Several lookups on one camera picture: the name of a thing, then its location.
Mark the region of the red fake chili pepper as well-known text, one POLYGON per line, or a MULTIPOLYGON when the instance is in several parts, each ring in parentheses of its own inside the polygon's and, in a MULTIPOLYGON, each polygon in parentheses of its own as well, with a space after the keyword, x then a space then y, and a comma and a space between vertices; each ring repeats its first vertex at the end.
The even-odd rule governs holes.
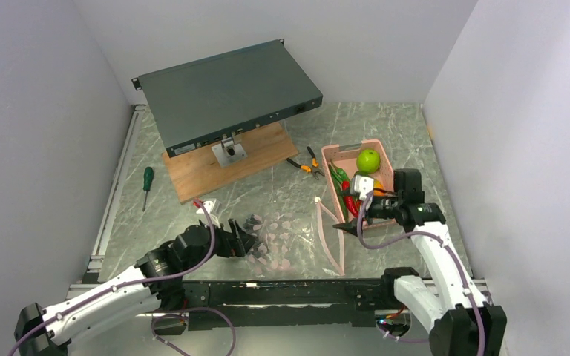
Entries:
POLYGON ((359 213, 360 201, 356 200, 350 193, 350 182, 348 180, 343 181, 341 184, 341 196, 347 210, 356 218, 359 213))

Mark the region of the dark fake grape bunch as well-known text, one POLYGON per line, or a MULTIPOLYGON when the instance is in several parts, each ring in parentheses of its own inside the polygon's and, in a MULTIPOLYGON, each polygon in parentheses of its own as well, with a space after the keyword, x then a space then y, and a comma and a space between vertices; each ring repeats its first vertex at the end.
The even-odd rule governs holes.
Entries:
POLYGON ((260 231, 263 228, 263 218, 257 214, 251 214, 243 224, 243 229, 249 234, 260 231))

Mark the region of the green fake bean pod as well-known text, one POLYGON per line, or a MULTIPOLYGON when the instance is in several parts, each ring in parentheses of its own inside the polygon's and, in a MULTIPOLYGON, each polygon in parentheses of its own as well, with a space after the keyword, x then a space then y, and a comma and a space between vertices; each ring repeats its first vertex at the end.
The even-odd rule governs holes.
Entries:
POLYGON ((341 196, 341 191, 339 191, 339 192, 335 191, 335 192, 337 193, 338 202, 340 205, 340 209, 341 209, 344 221, 348 221, 350 212, 347 210, 347 208, 344 204, 343 198, 341 196))

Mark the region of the orange fake fruit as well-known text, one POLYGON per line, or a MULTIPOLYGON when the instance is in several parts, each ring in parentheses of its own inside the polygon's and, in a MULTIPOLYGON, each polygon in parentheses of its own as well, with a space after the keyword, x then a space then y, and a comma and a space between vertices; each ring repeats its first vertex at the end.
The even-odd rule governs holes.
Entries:
MULTIPOLYGON (((372 177, 370 174, 366 174, 363 171, 356 171, 353 176, 355 176, 356 174, 372 177)), ((381 196, 381 197, 384 196, 387 193, 387 191, 384 189, 384 186, 377 179, 375 179, 375 178, 373 178, 373 179, 375 180, 373 195, 374 196, 381 196)))

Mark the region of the green fake chili pepper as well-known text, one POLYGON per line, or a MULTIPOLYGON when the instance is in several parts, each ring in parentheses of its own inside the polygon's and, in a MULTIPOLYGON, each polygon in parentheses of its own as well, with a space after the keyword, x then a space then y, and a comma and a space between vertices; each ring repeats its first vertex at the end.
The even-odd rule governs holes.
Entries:
POLYGON ((350 187, 350 178, 346 171, 338 167, 332 160, 330 160, 330 174, 333 187, 337 192, 344 191, 350 187))

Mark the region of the clear zip top bag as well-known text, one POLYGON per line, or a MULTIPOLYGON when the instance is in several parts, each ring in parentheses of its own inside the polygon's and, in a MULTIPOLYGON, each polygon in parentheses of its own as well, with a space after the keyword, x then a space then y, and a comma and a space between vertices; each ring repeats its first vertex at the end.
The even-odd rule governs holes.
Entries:
POLYGON ((320 279, 346 275, 344 233, 333 228, 336 215, 315 197, 310 213, 266 214, 247 264, 261 279, 320 279))

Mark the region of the green fake apple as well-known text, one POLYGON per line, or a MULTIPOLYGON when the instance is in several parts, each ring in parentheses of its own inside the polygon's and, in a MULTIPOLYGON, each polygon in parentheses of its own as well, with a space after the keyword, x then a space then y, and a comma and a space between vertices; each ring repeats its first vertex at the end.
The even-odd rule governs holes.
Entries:
POLYGON ((360 151, 356 159, 356 166, 359 171, 366 174, 377 172, 381 165, 381 157, 379 153, 373 149, 364 149, 360 151))

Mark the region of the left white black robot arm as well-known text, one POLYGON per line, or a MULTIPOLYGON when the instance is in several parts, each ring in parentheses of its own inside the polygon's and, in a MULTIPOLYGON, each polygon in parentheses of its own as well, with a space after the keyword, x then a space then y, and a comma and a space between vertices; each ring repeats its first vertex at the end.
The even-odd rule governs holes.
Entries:
POLYGON ((211 257, 245 257, 256 236, 230 219, 230 229, 212 222, 191 225, 147 252, 115 278, 65 302, 32 303, 19 314, 10 350, 14 355, 67 355, 76 340, 103 332, 137 314, 175 312, 189 304, 183 277, 211 257))

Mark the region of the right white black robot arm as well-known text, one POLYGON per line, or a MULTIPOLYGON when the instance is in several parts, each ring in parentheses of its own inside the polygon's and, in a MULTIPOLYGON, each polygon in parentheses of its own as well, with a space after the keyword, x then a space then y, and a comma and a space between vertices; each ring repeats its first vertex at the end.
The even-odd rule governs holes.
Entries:
POLYGON ((452 242, 441 208, 426 202, 422 175, 412 168, 395 171, 393 190, 379 188, 366 174, 356 174, 344 196, 356 201, 359 212, 338 230, 357 236, 369 250, 410 240, 430 272, 435 291, 412 268, 390 268, 381 278, 379 297, 389 308, 404 306, 427 330, 424 342, 432 355, 499 355, 508 318, 478 289, 452 242), (372 245, 364 226, 393 220, 403 234, 372 245))

